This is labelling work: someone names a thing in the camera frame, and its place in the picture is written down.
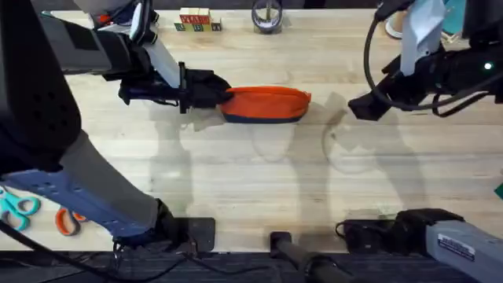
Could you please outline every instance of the robotic arm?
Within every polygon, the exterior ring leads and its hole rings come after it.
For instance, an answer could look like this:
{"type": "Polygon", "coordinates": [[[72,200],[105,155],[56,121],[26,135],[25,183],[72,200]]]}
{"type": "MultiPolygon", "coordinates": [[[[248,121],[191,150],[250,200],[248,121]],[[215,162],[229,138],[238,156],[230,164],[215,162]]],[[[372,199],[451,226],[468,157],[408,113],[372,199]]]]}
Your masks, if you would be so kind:
{"type": "Polygon", "coordinates": [[[487,95],[494,95],[495,103],[502,103],[502,11],[503,2],[498,0],[468,0],[463,36],[470,38],[470,48],[445,51],[440,44],[445,13],[442,0],[384,1],[376,12],[365,42],[365,77],[372,91],[349,102],[352,112],[358,119],[373,121],[379,120],[391,107],[403,111],[431,109],[435,115],[447,117],[487,95]],[[386,76],[375,85],[369,70],[373,32],[380,21],[408,8],[402,55],[382,70],[386,76]],[[436,94],[433,102],[420,105],[430,94],[436,94]],[[450,97],[440,101],[440,94],[450,97]],[[439,112],[439,107],[465,98],[451,110],[439,112]]]}
{"type": "Polygon", "coordinates": [[[127,104],[148,99],[179,105],[182,113],[230,99],[225,92],[230,85],[213,71],[174,61],[151,29],[156,18],[151,0],[136,6],[129,36],[37,17],[29,0],[1,0],[0,8],[2,184],[85,215],[118,244],[169,241],[175,249],[197,226],[210,231],[199,249],[211,250],[214,219],[174,218],[161,200],[135,188],[93,147],[64,73],[120,79],[119,96],[127,104]],[[29,36],[13,24],[18,15],[29,36]]]}

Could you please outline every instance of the black cable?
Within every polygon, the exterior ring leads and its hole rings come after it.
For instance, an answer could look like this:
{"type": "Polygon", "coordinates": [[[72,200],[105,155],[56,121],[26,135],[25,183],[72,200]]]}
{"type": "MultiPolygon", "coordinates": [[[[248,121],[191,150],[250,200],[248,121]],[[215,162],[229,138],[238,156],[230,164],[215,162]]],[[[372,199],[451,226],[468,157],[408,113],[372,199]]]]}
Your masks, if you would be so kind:
{"type": "Polygon", "coordinates": [[[50,250],[49,248],[44,247],[43,245],[33,241],[32,239],[24,236],[22,233],[16,231],[14,228],[11,226],[5,224],[3,221],[0,221],[0,230],[7,234],[7,236],[11,237],[12,239],[20,242],[21,244],[24,244],[25,246],[33,249],[36,252],[41,252],[46,255],[50,255],[53,258],[61,261],[62,263],[67,263],[70,264],[74,267],[79,268],[80,270],[87,271],[89,273],[92,273],[98,277],[110,280],[110,281],[117,281],[117,282],[127,282],[127,283],[146,283],[150,282],[152,280],[156,280],[157,278],[160,278],[167,274],[168,272],[172,271],[175,267],[179,266],[180,264],[184,263],[187,261],[187,258],[182,258],[179,261],[175,262],[172,266],[169,266],[165,271],[160,272],[157,275],[143,278],[143,279],[126,279],[126,278],[121,278],[121,277],[115,277],[110,274],[107,274],[106,272],[103,272],[97,268],[88,266],[86,264],[80,263],[78,261],[75,261],[73,259],[68,258],[67,256],[60,255],[57,252],[54,252],[50,250]]]}
{"type": "MultiPolygon", "coordinates": [[[[433,108],[432,112],[435,116],[438,116],[441,118],[446,118],[446,117],[449,117],[451,115],[458,113],[459,111],[467,108],[468,106],[476,103],[477,101],[481,100],[482,98],[484,98],[486,96],[487,96],[487,94],[476,94],[476,95],[470,97],[469,99],[463,101],[459,105],[456,105],[443,113],[440,113],[438,108],[433,108]]],[[[436,103],[437,101],[439,101],[439,99],[440,99],[440,94],[436,94],[433,97],[433,103],[436,103]]]]}
{"type": "Polygon", "coordinates": [[[385,234],[387,232],[384,228],[376,226],[376,225],[369,225],[369,224],[363,224],[360,222],[352,222],[351,220],[344,220],[342,222],[338,222],[336,224],[336,228],[334,229],[336,232],[336,235],[343,240],[346,240],[346,235],[343,235],[341,232],[339,232],[339,228],[341,226],[360,226],[363,229],[372,230],[374,232],[381,233],[381,234],[385,234]]]}
{"type": "Polygon", "coordinates": [[[434,109],[438,107],[442,107],[448,104],[451,104],[453,102],[459,101],[465,97],[468,97],[472,94],[474,94],[477,91],[482,90],[485,86],[488,86],[489,84],[493,83],[494,81],[503,78],[503,72],[496,73],[495,75],[492,75],[489,79],[486,79],[482,81],[481,83],[478,83],[466,90],[461,90],[457,94],[455,94],[452,97],[449,97],[447,99],[444,99],[442,101],[438,101],[436,103],[431,103],[427,105],[407,105],[401,102],[397,101],[392,101],[386,94],[383,94],[379,88],[376,87],[376,84],[374,83],[374,80],[372,78],[372,74],[370,73],[370,63],[369,63],[369,57],[370,57],[370,43],[372,42],[372,37],[374,35],[374,32],[376,30],[376,27],[378,25],[379,21],[377,19],[373,19],[372,23],[370,24],[370,29],[369,33],[367,34],[367,37],[365,39],[365,48],[363,51],[363,71],[365,73],[365,78],[367,80],[367,83],[370,86],[370,89],[372,90],[373,94],[377,99],[379,99],[381,102],[383,102],[386,105],[389,105],[391,107],[395,108],[400,108],[401,110],[406,110],[406,111],[416,111],[416,110],[429,110],[429,109],[434,109]]]}
{"type": "Polygon", "coordinates": [[[63,279],[63,278],[67,278],[67,277],[71,277],[71,276],[74,276],[74,275],[77,275],[77,274],[83,274],[84,272],[86,271],[77,271],[77,272],[74,272],[74,273],[70,273],[70,274],[66,274],[66,275],[61,275],[61,276],[58,276],[58,277],[55,277],[55,278],[50,278],[50,279],[47,279],[47,280],[44,280],[44,281],[40,281],[39,283],[50,283],[50,282],[54,282],[56,280],[60,280],[60,279],[63,279]]]}
{"type": "Polygon", "coordinates": [[[339,238],[341,238],[341,239],[343,239],[343,240],[346,240],[346,236],[345,236],[345,235],[342,235],[342,234],[339,232],[339,227],[341,227],[342,225],[344,225],[344,221],[337,223],[337,224],[336,224],[335,231],[336,231],[337,236],[339,236],[339,238]]]}
{"type": "Polygon", "coordinates": [[[196,259],[190,255],[187,255],[185,253],[182,253],[181,254],[185,259],[195,263],[196,265],[198,266],[201,266],[207,270],[210,270],[210,271],[213,271],[213,272],[216,272],[218,274],[222,274],[222,275],[239,275],[239,274],[245,274],[245,273],[248,273],[248,272],[252,272],[252,271],[258,271],[258,270],[269,270],[269,269],[273,269],[273,267],[271,266],[255,266],[255,267],[250,267],[250,268],[244,268],[242,270],[233,270],[233,271],[229,271],[229,270],[221,270],[221,269],[218,269],[216,267],[213,267],[211,265],[208,265],[207,263],[203,262],[202,260],[200,259],[196,259]]]}

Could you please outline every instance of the wooden table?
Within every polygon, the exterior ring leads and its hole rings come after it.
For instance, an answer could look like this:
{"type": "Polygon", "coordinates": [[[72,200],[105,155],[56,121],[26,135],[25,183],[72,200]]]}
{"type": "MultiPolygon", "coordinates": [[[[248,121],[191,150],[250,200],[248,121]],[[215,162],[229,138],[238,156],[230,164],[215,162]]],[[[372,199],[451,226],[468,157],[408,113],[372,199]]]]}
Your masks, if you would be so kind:
{"type": "MultiPolygon", "coordinates": [[[[449,119],[390,111],[358,121],[347,101],[368,91],[362,52],[371,10],[286,12],[279,35],[253,32],[249,11],[212,11],[223,32],[176,32],[177,11],[160,12],[160,39],[189,68],[213,69],[232,86],[290,86],[313,94],[296,124],[224,123],[216,111],[117,97],[118,83],[69,76],[83,128],[139,189],[177,216],[212,216],[217,251],[265,251],[271,231],[291,231],[305,248],[334,251],[336,222],[394,218],[407,208],[445,208],[503,237],[503,107],[486,99],[449,119]]],[[[60,17],[87,25],[77,12],[60,17]]],[[[381,29],[376,79],[399,51],[381,29]]],[[[108,232],[87,223],[77,237],[54,227],[48,200],[25,232],[57,250],[109,250],[108,232]]],[[[25,249],[0,236],[0,249],[25,249]]]]}

